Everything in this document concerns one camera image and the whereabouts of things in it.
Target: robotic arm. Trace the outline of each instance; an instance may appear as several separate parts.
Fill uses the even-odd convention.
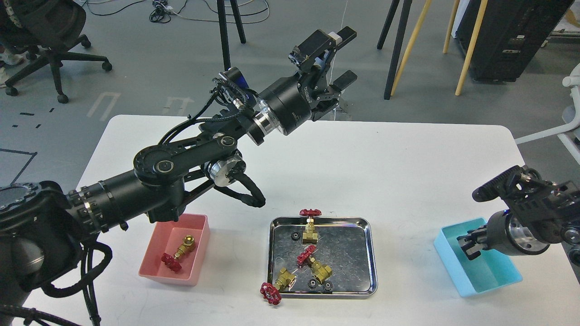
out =
[[[260,145],[274,129],[288,135],[306,120],[316,121],[337,108],[341,92],[357,76],[349,70],[328,85],[326,74],[336,51],[355,37],[349,27],[330,34],[317,30],[289,55],[297,72],[259,94],[248,87],[237,68],[220,73],[204,108],[158,144],[138,152],[131,171],[67,194],[51,181],[0,187],[0,305],[21,306],[36,288],[57,298],[83,291],[91,319],[98,324],[96,303],[94,309],[89,307],[94,301],[92,281],[112,258],[112,250],[96,241],[101,232],[117,225],[126,230],[127,221],[142,213],[151,223],[177,221],[187,204],[211,188],[262,207],[266,200],[244,174],[238,139],[247,134]],[[200,119],[212,102],[225,108],[212,118]],[[256,103],[258,111],[253,109]],[[173,141],[198,123],[198,136]],[[197,179],[205,181],[186,191],[184,184]],[[250,195],[227,188],[235,181]],[[104,259],[93,268],[94,250],[103,252]],[[51,282],[78,262],[81,280],[65,289],[55,288]],[[0,325],[9,324],[11,318],[1,312]]]
[[[545,181],[536,170],[513,166],[475,189],[472,197],[477,202],[499,197],[509,209],[457,238],[469,260],[481,250],[539,255],[550,244],[562,243],[572,268],[580,266],[580,190],[572,182]]]

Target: metal tray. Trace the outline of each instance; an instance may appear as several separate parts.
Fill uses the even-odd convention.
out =
[[[286,267],[296,275],[291,289],[280,292],[283,298],[366,298],[376,291],[375,255],[372,249],[371,227],[362,218],[314,218],[318,243],[314,257],[332,268],[332,293],[308,286],[313,277],[308,266],[298,268],[296,258],[308,244],[302,244],[303,217],[280,217],[270,224],[268,282],[276,280],[278,272]],[[293,232],[300,239],[292,240]]]

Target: red valve handle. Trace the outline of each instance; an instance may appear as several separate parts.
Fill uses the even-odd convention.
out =
[[[167,266],[175,273],[179,272],[182,268],[181,264],[178,261],[176,261],[175,258],[173,258],[173,256],[168,255],[167,253],[163,253],[163,255],[161,256],[161,261],[164,262],[165,266]]]
[[[300,216],[309,216],[309,217],[313,217],[313,216],[320,216],[322,215],[322,212],[319,209],[303,209],[300,211]]]
[[[270,283],[262,283],[262,287],[260,288],[260,293],[264,296],[264,299],[268,300],[268,303],[272,305],[277,305],[282,300],[282,296],[277,288],[275,288]]]
[[[310,256],[314,253],[315,250],[316,250],[315,245],[309,245],[308,247],[306,247],[306,250],[304,250],[303,253],[298,255],[298,258],[296,259],[298,267],[304,266],[304,262],[306,262],[310,258]]]

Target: chair base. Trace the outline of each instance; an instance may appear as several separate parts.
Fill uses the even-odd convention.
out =
[[[86,35],[81,35],[75,45],[81,44],[85,48],[90,48],[91,44]],[[19,72],[15,73],[14,76],[9,78],[6,84],[6,94],[10,96],[17,96],[18,90],[14,87],[14,84],[24,77],[32,74],[33,72],[41,69],[46,65],[50,65],[50,70],[52,72],[52,78],[55,82],[56,92],[59,94],[57,100],[59,103],[68,103],[68,97],[63,93],[63,88],[60,80],[60,67],[63,66],[63,60],[75,60],[75,61],[102,61],[102,68],[105,71],[111,71],[113,66],[105,56],[95,56],[87,55],[84,53],[74,53],[74,52],[58,52],[52,49],[38,49],[38,47],[33,47],[29,49],[30,57],[35,58],[39,55],[35,61],[22,68]]]

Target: gray floor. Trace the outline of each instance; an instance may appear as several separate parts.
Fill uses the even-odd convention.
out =
[[[183,1],[169,0],[169,4],[180,8]],[[129,3],[115,0],[90,7],[108,13]],[[383,50],[375,46],[389,3],[271,0],[270,18],[245,26],[247,44],[238,42],[235,27],[229,25],[232,63],[260,91],[293,73],[287,54],[315,29],[330,32],[350,26],[358,37],[338,53],[333,78],[351,69],[358,81],[345,92],[346,113],[338,114],[339,119],[503,125],[514,137],[563,123],[562,110],[572,100],[561,80],[580,62],[579,45],[550,43],[517,82],[485,85],[468,80],[457,97],[454,90],[463,54],[455,43],[449,54],[441,54],[451,0],[434,2],[397,94],[383,100],[394,29]],[[242,7],[242,14],[263,5],[256,0]],[[421,6],[418,1],[412,7],[407,38]],[[17,85],[18,97],[0,94],[0,148],[18,152],[0,151],[0,183],[10,183],[30,161],[17,181],[55,180],[63,190],[73,189],[111,117],[187,115],[199,110],[213,87],[211,79],[223,69],[218,25],[177,17],[169,24],[153,24],[148,21],[152,9],[145,1],[113,16],[88,14],[84,33],[93,47],[77,50],[106,55],[114,68],[105,73],[98,63],[65,62],[61,74],[69,104],[57,102],[48,68],[22,80]],[[190,0],[182,14],[217,18],[200,0]],[[212,107],[209,113],[217,110]],[[580,184],[580,166],[557,137],[523,144],[520,151],[526,163],[545,178]]]

